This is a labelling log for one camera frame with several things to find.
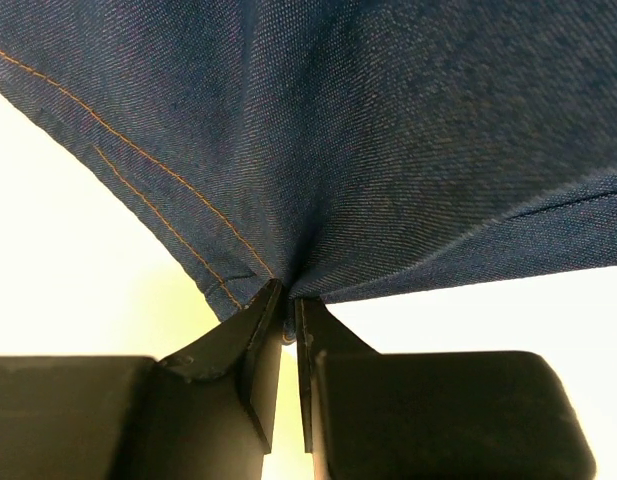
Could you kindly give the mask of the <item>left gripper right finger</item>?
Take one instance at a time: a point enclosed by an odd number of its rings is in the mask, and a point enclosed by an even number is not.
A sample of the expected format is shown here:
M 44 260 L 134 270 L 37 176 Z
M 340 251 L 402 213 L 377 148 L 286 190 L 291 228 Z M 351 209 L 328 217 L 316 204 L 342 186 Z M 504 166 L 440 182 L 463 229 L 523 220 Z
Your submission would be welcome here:
M 524 351 L 382 354 L 318 299 L 295 306 L 305 449 L 319 479 L 591 479 L 563 385 Z

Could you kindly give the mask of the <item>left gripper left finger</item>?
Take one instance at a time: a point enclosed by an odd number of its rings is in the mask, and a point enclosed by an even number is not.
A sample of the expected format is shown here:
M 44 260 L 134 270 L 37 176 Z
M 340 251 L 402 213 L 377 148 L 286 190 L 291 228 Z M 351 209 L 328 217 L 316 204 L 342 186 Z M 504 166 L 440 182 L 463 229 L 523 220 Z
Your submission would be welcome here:
M 0 479 L 258 479 L 270 453 L 283 287 L 181 350 L 0 356 Z

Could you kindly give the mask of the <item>dark blue denim trousers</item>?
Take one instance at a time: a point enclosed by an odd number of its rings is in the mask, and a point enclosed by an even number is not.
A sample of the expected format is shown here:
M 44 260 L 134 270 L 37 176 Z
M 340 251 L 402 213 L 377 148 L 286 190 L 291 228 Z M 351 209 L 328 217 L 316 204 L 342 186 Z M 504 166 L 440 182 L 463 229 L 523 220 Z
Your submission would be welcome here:
M 617 1 L 0 1 L 0 93 L 223 320 L 617 265 Z

